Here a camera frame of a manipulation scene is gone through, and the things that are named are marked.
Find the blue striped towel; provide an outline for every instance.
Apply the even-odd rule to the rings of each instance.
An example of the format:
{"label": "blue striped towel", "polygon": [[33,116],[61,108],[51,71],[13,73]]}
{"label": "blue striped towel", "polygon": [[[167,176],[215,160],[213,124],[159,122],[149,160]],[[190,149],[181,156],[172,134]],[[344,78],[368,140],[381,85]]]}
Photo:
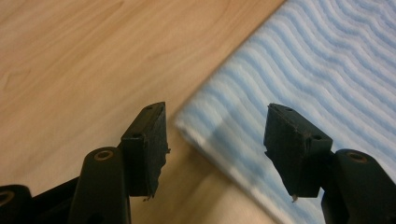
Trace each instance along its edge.
{"label": "blue striped towel", "polygon": [[267,106],[299,111],[396,180],[396,0],[289,0],[177,116],[197,149],[278,221],[324,223],[286,192],[262,144]]}

